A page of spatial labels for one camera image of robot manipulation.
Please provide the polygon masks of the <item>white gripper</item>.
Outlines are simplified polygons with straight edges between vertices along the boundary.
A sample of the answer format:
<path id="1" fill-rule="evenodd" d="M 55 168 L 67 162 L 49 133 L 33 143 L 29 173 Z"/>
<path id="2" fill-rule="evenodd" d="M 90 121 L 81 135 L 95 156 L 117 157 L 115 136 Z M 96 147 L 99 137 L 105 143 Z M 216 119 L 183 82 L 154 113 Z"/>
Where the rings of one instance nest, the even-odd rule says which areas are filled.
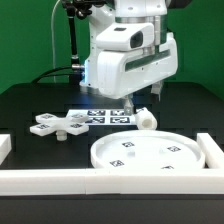
<path id="1" fill-rule="evenodd" d="M 98 56 L 97 75 L 100 93 L 118 99 L 151 84 L 151 93 L 161 98 L 163 79 L 174 75 L 178 67 L 177 45 L 171 32 L 167 41 L 154 55 L 146 55 L 143 49 L 129 52 L 102 51 Z M 124 99 L 124 113 L 134 113 L 132 99 Z"/>

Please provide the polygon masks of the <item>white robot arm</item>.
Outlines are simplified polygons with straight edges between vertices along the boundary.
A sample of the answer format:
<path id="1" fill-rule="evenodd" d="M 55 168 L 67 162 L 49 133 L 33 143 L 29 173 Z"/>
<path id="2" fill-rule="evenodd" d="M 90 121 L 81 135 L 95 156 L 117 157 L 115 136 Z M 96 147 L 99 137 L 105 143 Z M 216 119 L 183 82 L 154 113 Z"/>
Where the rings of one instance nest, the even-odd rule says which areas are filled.
<path id="1" fill-rule="evenodd" d="M 177 71 L 177 45 L 167 28 L 167 11 L 192 0 L 105 0 L 92 5 L 90 54 L 80 82 L 86 92 L 124 100 L 127 115 L 135 112 L 131 94 Z"/>

